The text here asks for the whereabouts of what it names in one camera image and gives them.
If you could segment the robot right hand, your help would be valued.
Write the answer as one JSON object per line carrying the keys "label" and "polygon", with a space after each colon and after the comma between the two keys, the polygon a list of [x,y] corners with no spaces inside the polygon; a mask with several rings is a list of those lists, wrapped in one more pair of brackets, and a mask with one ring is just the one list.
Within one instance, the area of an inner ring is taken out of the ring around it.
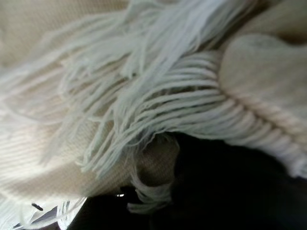
{"label": "robot right hand", "polygon": [[307,182],[273,157],[223,141],[177,133],[171,203],[148,216],[130,214],[126,197],[87,200],[71,230],[304,230]]}

